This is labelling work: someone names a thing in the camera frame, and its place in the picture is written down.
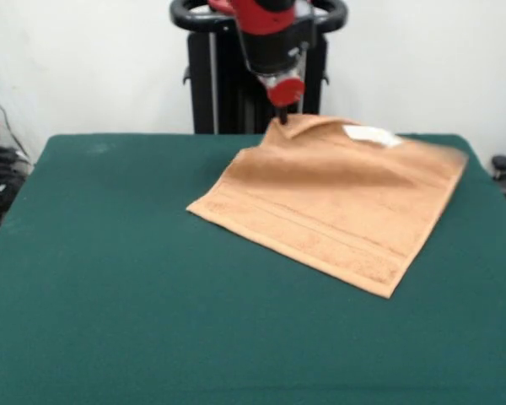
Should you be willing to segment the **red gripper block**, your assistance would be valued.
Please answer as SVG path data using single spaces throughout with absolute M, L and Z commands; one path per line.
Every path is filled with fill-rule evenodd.
M 266 83 L 267 98 L 277 107 L 277 119 L 281 125 L 288 123 L 288 106 L 297 103 L 304 94 L 304 81 L 299 76 L 269 78 Z

